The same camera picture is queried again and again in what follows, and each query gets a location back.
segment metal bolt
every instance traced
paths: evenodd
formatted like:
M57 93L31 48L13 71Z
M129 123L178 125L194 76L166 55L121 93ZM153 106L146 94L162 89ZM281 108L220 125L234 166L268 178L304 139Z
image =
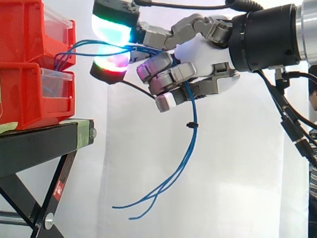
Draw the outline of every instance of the metal bolt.
M95 139L97 137L97 130L95 128L91 128L89 131L89 137L91 139Z
M54 226L55 217L53 213L48 213L48 215L45 217L44 221L44 227L46 230L50 230Z

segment black cable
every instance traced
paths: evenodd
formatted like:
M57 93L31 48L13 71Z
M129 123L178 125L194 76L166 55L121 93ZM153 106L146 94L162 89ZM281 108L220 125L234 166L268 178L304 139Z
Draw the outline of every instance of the black cable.
M259 11L263 7L253 0L226 0L225 5L221 6L194 6L194 5L178 5L170 3L152 2L152 0L134 0L134 3L139 6L159 6L176 9L190 9L190 10L223 10L231 8L236 11Z
M271 97L276 105L278 112L280 113L282 119L284 119L285 114L284 114L282 108L280 107L280 105L277 103L276 99L273 97L273 86L269 82L268 78L264 75L262 70L259 70L256 73L258 73L261 76L261 78L264 80L264 83L266 84L266 87L267 87L267 89L268 89L268 91L269 91L269 93L270 93L270 95L271 95Z
M153 95L151 95L150 93L148 93L147 91L143 90L142 88L139 88L138 86L134 85L133 83L130 83L130 82L127 82L127 81L121 81L121 83L125 84L125 85L128 85L146 95L148 95L150 98L154 99L155 100L155 97Z
M312 82L314 82L317 85L317 77L311 73L291 71L291 72L283 73L282 76L283 77L285 76L286 78L300 78L300 77L308 78L309 80L311 80Z
M285 118L283 122L281 123L284 127L284 130L288 134L288 136L291 138L293 142L295 142L295 146L297 150L300 152L300 154L303 157L306 157L307 160L310 162L312 166L317 168L317 161L315 156L313 155L313 148L308 143L309 141L313 143L315 146L317 146L317 142L314 141L314 139L301 127L299 123L299 119L303 119L305 121L308 121L305 119L300 113L298 113L287 101L287 99L279 92L277 91L276 87L271 85L267 77L264 75L264 73L260 70L255 71L255 73L258 73L261 78L265 81L265 84L267 85L267 88L274 100L276 100L275 104L278 104L281 109L283 109L284 112L286 110L288 111L289 118ZM300 140L296 140L296 137L299 138L299 136L304 136L308 139L303 140L302 138Z
M298 117L298 120L302 121L304 124L308 125L309 127L317 130L317 125L312 123L310 120L306 119L304 116L302 116L298 111L296 111L292 106L291 106L292 111L295 113L295 115Z
M193 6L193 5L178 5L170 3L152 2L152 0L134 0L134 3L139 6L159 6L176 9L189 9L189 10L222 10L234 6L234 3L222 6Z
M252 0L226 0L226 4L233 4L230 8L236 11L260 11L264 8L258 4L256 1Z
M317 147L317 142L304 130L304 128L300 126L299 129L302 131L302 133L305 135L308 141Z

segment red storage bin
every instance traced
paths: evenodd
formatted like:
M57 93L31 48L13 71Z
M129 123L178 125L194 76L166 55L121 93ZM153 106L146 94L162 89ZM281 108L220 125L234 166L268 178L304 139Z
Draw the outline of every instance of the red storage bin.
M35 62L54 69L57 53L75 44L75 22L41 0L0 0L0 62ZM69 58L63 69L75 65Z
M0 63L0 125L17 130L58 124L75 114L72 72L40 68L36 63Z

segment blue wire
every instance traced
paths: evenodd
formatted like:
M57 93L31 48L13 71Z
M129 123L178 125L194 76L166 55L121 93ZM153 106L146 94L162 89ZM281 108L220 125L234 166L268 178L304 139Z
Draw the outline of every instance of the blue wire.
M81 53L73 53L72 51L80 46L84 46L84 45L91 45L91 44L99 44L99 45L108 45L108 46L114 46L117 48L121 48L121 49L126 49L126 51L122 51L119 53L115 53L115 54L109 54L109 55L90 55L90 54L81 54ZM144 53L148 53L151 56L157 55L159 53L161 53L161 50L157 50L157 49L153 49L153 48L149 48L149 47L144 47L144 46L136 46L136 45L128 45L128 46L124 46L124 47L118 47L112 44L109 44L107 42L104 41L96 41L96 40L82 40L77 42L72 48L69 49L68 52L65 53L59 53L55 56L54 59L54 67L57 71L60 71L64 68L65 64L67 63L67 61L69 60L71 55L79 55L79 56L91 56L91 57L95 57L95 56L101 56L101 57L106 57L106 56L112 56L112 55L118 55L118 54L123 54L126 52L130 52L130 51L140 51L140 52L144 52ZM62 57L58 60L59 63L57 64L57 57L62 55Z
M186 90L189 93L190 99L192 101L192 105L193 105L193 114L194 114L194 123L198 122L198 117L197 117L197 108L196 108L196 103L195 103L195 98L193 95L193 92L191 91L190 85L188 82L185 82L185 87ZM140 218L142 218L143 216L145 216L154 206L158 195L160 195L161 193L165 192L166 190L168 190L177 180L178 178L181 176L181 174L183 173L186 165L188 164L188 161L193 153L193 150L195 148L195 144L196 144L196 140L197 140L197 133L198 133L198 129L195 127L194 128L194 132L193 132L193 136L192 136L192 140L191 143L189 145L189 148L187 149L187 152L182 160L182 162L180 163L179 167L177 168L177 170L167 179L165 180L162 184L160 184L158 187L156 187L154 190L152 190L148 195L146 195L145 197L143 197L141 200L139 200L138 202L135 202L133 204L127 205L127 206L122 206L122 207L112 207L114 209L124 209L124 208L128 208L128 207L132 207L135 205L138 205L146 200L149 200L151 198L154 198L151 205L149 206L149 208L139 217L133 217L133 218L129 218L130 220L138 220ZM178 175L176 176L176 178L170 183L170 185L166 188L164 188L170 181L171 179L178 173ZM152 195L152 193L154 193L156 190L158 190L158 192L155 195Z
M83 40L83 41L79 41L77 42L68 52L65 53L59 53L55 56L55 60L54 60L54 65L56 70L62 70L65 66L65 64L67 63L68 59L70 58L71 55L77 55L77 56L89 56L89 57L108 57L108 56L113 56L113 55L119 55L119 54L123 54L126 52L130 52L130 51L139 51L139 52L144 52L147 54L150 54L151 56L155 56L159 53L161 53L161 50L157 50L157 49L153 49L153 48L148 48L148 47L143 47L143 46L125 46L125 47L118 47L118 48L122 48L122 49L126 49L126 51L122 51L122 52L118 52L118 53L114 53L114 54L83 54L83 53L74 53L72 52L75 48L80 47L80 46L84 46L84 45L89 45L89 44L102 44L102 45L110 45L113 46L111 44L108 44L106 42L102 42L102 41L95 41L95 40ZM62 56L59 59L59 62L56 63L57 61L57 57L58 56ZM195 98L193 95L193 92L191 91L190 85L188 82L185 82L185 87L186 90L188 91L188 94L190 96L190 99L192 101L192 105L193 105L193 114L194 114L194 123L197 123L198 119L197 119L197 109L196 109L196 104L195 104ZM195 148L195 144L196 144L196 140L197 140L197 133L198 133L198 129L195 127L193 129L193 136L192 136L192 140L190 142L190 145L185 153L185 156L183 158L183 160L181 161L180 165L178 166L177 170L168 178L166 179L163 183L161 183L158 187L156 187L154 190L152 190L149 194L147 194L145 197L143 197L141 200L139 200L138 202L135 202L133 204L127 205L127 206L122 206L122 207L113 207L114 209L124 209L124 208L128 208L128 207L132 207L135 206L137 204L140 204L144 201L147 201L151 198L154 198L151 205L149 206L149 208L139 217L132 217L129 218L130 220L138 220L140 218L142 218L143 216L145 216L154 206L158 195L162 194L163 192L167 191L171 186L173 186L173 184L178 180L178 178L181 176L181 174L183 173L186 165L189 162L190 157L192 156L192 153L194 151Z
M43 86L43 89L48 91L49 93L51 93L53 95L53 97L56 97L55 92L53 92L53 90L51 90L50 88Z

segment black metal table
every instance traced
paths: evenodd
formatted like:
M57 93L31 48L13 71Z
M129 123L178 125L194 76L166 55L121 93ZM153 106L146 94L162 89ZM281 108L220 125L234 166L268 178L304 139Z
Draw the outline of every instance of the black metal table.
M94 143L92 120L0 134L0 194L16 213L0 211L0 224L28 226L31 238L63 238L54 216L78 149ZM61 157L42 206L16 173Z

